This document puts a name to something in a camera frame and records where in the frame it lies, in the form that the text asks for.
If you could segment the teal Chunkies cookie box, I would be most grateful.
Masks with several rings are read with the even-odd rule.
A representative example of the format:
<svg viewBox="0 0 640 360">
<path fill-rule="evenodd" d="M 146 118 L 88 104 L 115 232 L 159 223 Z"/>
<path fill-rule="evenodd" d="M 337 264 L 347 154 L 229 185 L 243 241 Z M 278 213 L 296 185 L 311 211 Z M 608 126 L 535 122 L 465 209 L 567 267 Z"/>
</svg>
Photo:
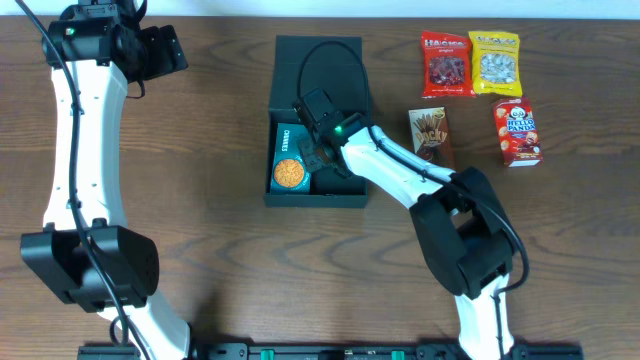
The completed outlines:
<svg viewBox="0 0 640 360">
<path fill-rule="evenodd" d="M 300 150 L 300 142 L 308 139 L 309 134 L 303 125 L 278 124 L 270 181 L 271 193 L 309 193 L 311 174 Z"/>
</svg>

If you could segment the brown Pocky box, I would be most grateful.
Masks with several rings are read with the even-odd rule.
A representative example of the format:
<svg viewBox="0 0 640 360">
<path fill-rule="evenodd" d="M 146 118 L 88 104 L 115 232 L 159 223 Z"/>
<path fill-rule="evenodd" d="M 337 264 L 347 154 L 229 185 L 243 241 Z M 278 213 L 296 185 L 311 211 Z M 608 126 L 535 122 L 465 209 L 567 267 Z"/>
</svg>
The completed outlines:
<svg viewBox="0 0 640 360">
<path fill-rule="evenodd" d="M 444 107 L 408 111 L 414 153 L 440 167 L 455 168 L 454 152 Z"/>
</svg>

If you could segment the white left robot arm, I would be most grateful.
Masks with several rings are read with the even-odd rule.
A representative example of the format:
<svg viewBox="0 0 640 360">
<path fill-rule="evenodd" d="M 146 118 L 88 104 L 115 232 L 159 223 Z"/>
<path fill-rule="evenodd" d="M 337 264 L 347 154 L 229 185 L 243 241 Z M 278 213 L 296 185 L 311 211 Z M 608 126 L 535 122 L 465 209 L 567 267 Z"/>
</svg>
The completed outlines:
<svg viewBox="0 0 640 360">
<path fill-rule="evenodd" d="M 63 303 L 109 323 L 82 359 L 186 359 L 191 329 L 159 291 L 155 243 L 128 226 L 120 125 L 131 84 L 184 70 L 171 26 L 143 27 L 145 2 L 82 0 L 41 25 L 57 111 L 54 178 L 43 227 L 22 260 Z"/>
</svg>

